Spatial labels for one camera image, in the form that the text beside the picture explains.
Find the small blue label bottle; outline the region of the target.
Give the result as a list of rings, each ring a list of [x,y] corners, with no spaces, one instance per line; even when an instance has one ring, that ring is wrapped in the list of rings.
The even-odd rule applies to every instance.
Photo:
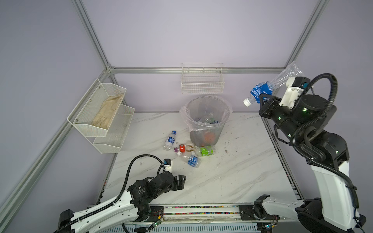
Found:
[[[172,131],[169,136],[167,137],[166,141],[165,141],[165,144],[164,144],[164,149],[165,150],[170,150],[174,143],[175,143],[175,137],[176,137],[176,134],[177,132],[176,131]]]

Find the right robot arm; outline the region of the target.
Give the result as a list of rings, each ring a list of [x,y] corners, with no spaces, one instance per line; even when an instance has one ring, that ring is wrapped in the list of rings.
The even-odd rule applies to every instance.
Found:
[[[287,202],[264,194],[255,200],[248,215],[257,220],[272,218],[259,226],[271,232],[280,217],[300,222],[312,233],[352,233],[362,229],[366,217],[358,212],[356,187],[349,177],[349,151],[344,138],[325,130],[336,112],[337,78],[323,73],[314,79],[297,76],[287,79],[283,97],[273,95],[272,87],[261,84],[252,90],[259,103],[259,115],[274,122],[291,146],[310,165],[320,196]]]

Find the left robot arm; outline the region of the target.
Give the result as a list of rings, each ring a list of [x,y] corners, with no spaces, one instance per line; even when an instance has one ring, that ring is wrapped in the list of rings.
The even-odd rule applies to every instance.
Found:
[[[147,220],[151,214],[150,203],[153,200],[164,193],[184,189],[186,176],[174,176],[160,158],[150,154],[148,157],[160,164],[157,175],[128,185],[133,164],[144,157],[144,154],[138,155],[130,162],[118,195],[83,211],[74,212],[68,209],[62,212],[56,232],[101,233],[122,223]]]

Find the grey mesh waste bin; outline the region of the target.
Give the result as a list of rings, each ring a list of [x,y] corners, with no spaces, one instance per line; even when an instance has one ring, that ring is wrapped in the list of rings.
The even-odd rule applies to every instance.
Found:
[[[232,112],[230,103],[219,96],[196,97],[179,111],[197,147],[216,145]]]

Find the white mesh shelf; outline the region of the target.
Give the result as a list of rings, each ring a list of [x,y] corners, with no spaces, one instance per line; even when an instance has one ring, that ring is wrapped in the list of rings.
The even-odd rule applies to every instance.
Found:
[[[103,102],[110,96],[124,94],[126,88],[96,79],[81,102],[69,114],[67,121],[84,137],[105,137],[108,130],[91,125]]]
[[[93,146],[101,154],[115,154],[122,149],[135,108],[121,104],[105,137],[97,137]]]

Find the white upper mesh shelf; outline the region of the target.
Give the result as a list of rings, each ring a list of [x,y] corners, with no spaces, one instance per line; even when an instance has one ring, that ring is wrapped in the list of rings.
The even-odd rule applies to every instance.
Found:
[[[91,125],[103,102],[110,96],[124,94],[126,88],[96,79],[81,102],[69,114],[67,121],[84,137],[105,137],[108,130]]]

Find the green label clear bottle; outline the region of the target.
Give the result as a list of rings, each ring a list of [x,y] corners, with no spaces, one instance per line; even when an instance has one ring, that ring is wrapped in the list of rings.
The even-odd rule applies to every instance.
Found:
[[[197,157],[212,156],[216,153],[214,146],[197,147],[194,151],[194,155]]]

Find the orange label yellow-cap bottle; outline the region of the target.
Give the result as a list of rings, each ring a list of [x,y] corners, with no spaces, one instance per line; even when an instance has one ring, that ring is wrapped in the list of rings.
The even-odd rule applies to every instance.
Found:
[[[204,141],[205,144],[212,145],[212,143],[215,141],[216,135],[213,132],[206,132],[204,133]]]

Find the red cap small bottle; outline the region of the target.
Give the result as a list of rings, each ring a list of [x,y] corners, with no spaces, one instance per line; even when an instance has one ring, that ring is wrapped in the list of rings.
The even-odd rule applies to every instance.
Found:
[[[192,143],[180,144],[174,148],[175,153],[185,153],[195,151],[195,146]]]

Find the beige cloth in shelf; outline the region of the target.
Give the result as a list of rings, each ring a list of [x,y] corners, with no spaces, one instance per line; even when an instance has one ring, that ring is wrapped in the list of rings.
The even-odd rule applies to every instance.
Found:
[[[124,94],[108,97],[101,105],[91,125],[108,130],[123,97]]]

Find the clear plastic bin liner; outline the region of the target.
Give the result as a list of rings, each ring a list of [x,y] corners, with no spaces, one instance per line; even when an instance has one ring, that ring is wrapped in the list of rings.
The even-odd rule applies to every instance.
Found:
[[[225,123],[229,120],[230,115],[233,113],[231,104],[219,96],[207,95],[199,96],[184,106],[179,111],[183,121],[192,131],[203,131],[210,129],[222,128]],[[208,114],[214,114],[218,124],[209,124],[196,122],[194,119],[198,116],[206,116]]]

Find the white lower mesh shelf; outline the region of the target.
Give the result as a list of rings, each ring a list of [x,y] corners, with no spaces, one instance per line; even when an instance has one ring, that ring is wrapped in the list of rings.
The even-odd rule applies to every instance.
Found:
[[[135,108],[121,104],[105,137],[97,137],[93,146],[101,154],[115,154],[122,149]]]

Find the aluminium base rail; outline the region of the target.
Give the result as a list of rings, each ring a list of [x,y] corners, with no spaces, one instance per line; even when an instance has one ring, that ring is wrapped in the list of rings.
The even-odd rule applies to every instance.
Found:
[[[274,220],[291,219],[299,221],[312,233],[329,233],[325,221],[322,219],[321,200],[283,201],[268,195],[259,197],[249,204],[206,204],[206,205],[171,205],[155,206],[146,221],[156,222],[160,217],[166,220],[203,218],[238,218],[239,220]]]

